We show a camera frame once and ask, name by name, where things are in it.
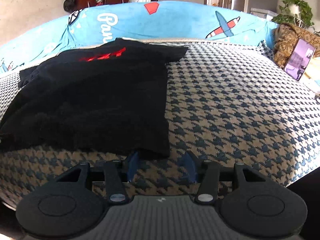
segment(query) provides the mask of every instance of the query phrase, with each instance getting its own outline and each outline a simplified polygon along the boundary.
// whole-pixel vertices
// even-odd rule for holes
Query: light blue fabric
[[[51,53],[113,41],[116,37],[200,38],[273,47],[277,24],[239,11],[179,1],[125,3],[84,9],[34,28],[0,47],[13,69]]]

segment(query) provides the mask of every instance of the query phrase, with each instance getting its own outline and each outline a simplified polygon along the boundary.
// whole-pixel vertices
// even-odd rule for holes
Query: refrigerator door
[[[245,0],[232,0],[232,10],[244,12]]]
[[[248,13],[250,13],[251,8],[258,8],[276,12],[277,6],[278,0],[249,0]]]

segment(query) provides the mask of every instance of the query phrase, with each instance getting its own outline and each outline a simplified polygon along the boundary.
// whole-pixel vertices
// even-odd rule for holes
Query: potted plant
[[[289,22],[301,28],[313,28],[312,22],[313,14],[311,7],[304,0],[281,0],[284,6],[279,5],[281,13],[273,17],[272,21],[275,23]]]

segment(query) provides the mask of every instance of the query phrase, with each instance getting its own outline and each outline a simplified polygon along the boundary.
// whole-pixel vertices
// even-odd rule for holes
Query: houndstooth fabric
[[[129,195],[195,193],[181,159],[186,150],[232,167],[244,162],[287,186],[319,166],[320,106],[303,85],[266,58],[265,49],[190,42],[168,68],[171,156],[142,162]],[[0,79],[3,115],[17,94],[19,75]],[[110,153],[69,152],[47,146],[0,154],[0,198],[11,206],[79,162],[122,159]],[[230,191],[220,184],[220,195]],[[99,185],[94,192],[103,194]]]

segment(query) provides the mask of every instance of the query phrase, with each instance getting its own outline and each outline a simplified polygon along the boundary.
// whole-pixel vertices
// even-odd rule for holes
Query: screw
[[[198,196],[198,200],[201,202],[210,202],[213,200],[213,196],[210,194],[201,194]]]
[[[110,196],[112,202],[121,202],[125,200],[125,195],[123,194],[113,194]]]

